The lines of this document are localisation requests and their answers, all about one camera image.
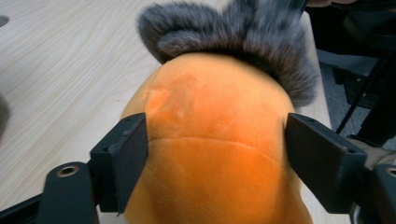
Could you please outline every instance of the black chair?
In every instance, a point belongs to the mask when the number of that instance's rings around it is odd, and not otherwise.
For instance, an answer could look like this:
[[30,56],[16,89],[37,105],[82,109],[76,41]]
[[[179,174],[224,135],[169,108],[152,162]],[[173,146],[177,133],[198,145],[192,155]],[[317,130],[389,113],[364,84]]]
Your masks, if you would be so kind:
[[[396,7],[395,1],[390,2],[393,2],[390,6]],[[340,133],[344,129],[361,100],[369,95],[367,93],[375,92],[378,99],[354,137],[365,140],[372,146],[383,146],[396,135],[396,13],[335,7],[308,8],[307,12],[311,16],[319,49],[379,59],[356,92],[356,97],[336,132]]]

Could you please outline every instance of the orange plush toy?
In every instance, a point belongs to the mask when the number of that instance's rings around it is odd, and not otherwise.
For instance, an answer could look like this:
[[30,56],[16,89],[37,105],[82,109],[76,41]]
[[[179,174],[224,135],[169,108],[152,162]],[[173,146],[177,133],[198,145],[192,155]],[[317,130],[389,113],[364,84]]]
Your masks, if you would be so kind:
[[313,98],[298,12],[235,0],[222,12],[169,4],[139,18],[163,63],[123,116],[145,112],[148,160],[131,223],[312,223],[291,170],[289,112]]

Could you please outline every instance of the stuffed animal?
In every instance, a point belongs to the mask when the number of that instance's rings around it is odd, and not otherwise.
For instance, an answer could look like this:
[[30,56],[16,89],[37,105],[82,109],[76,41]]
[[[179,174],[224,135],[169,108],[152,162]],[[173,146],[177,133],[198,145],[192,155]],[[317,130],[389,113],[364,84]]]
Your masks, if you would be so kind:
[[123,117],[145,112],[148,160],[131,223],[312,223],[285,149],[287,115],[314,95],[301,13],[277,0],[148,7],[141,39],[163,64]]

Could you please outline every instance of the screw hole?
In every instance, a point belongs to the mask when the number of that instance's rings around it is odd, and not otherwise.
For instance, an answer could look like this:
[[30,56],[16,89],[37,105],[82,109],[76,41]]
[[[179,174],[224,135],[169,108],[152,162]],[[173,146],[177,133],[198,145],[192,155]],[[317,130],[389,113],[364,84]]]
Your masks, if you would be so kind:
[[59,177],[67,177],[70,175],[74,175],[76,172],[78,172],[78,167],[77,166],[66,166],[59,170],[56,175]]
[[393,176],[396,177],[396,169],[395,168],[389,168],[388,169],[388,173]]

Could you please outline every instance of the floor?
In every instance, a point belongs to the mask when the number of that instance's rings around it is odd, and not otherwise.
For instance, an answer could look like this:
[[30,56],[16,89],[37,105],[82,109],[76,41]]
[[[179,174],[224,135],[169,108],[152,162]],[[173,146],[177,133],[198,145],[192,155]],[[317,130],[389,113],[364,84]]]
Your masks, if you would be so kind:
[[[344,85],[337,84],[337,74],[334,73],[334,68],[337,68],[337,65],[328,63],[320,64],[330,121],[332,129],[335,131],[347,113],[350,104],[347,102]],[[360,71],[359,75],[367,76],[367,74],[362,71]],[[341,132],[341,135],[348,136],[349,134],[357,133],[361,128],[361,123],[369,112],[369,109],[358,106]],[[384,145],[384,148],[396,149],[396,138],[389,139]]]

